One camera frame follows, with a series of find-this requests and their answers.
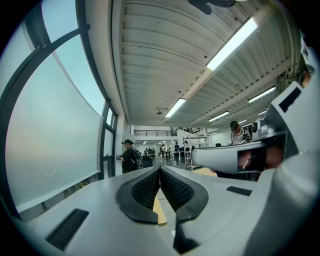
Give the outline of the person's right hand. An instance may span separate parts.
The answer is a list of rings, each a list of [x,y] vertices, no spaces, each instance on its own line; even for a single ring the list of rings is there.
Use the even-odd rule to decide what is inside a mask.
[[[262,172],[276,168],[283,161],[283,150],[279,146],[261,147],[238,153],[239,169]]]

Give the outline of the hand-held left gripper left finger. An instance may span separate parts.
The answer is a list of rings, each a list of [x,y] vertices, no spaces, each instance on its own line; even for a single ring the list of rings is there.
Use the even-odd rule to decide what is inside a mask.
[[[140,169],[93,182],[32,221],[17,221],[17,228],[41,255],[175,256],[177,252],[157,225],[132,221],[116,203],[118,188],[149,170]],[[88,215],[66,248],[60,250],[46,238],[76,209]]]

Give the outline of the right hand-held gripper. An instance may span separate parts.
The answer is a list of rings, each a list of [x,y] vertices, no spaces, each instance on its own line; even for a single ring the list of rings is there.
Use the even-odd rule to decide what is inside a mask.
[[[292,82],[269,105],[262,118],[252,124],[252,141],[279,141],[282,143],[283,158],[287,159],[299,152],[298,138],[302,134],[301,123],[303,89]]]

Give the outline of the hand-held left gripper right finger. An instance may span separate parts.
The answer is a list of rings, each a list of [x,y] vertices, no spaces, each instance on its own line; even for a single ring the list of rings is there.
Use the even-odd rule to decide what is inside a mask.
[[[162,256],[246,256],[257,222],[248,207],[259,183],[160,167],[159,183],[175,211],[175,238]]]

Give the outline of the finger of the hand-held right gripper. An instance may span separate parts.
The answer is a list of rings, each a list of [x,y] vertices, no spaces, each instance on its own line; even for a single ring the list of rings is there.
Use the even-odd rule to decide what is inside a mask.
[[[238,168],[238,153],[251,149],[263,148],[266,144],[262,141],[244,144],[198,148],[191,152],[194,163],[227,174],[240,173]]]

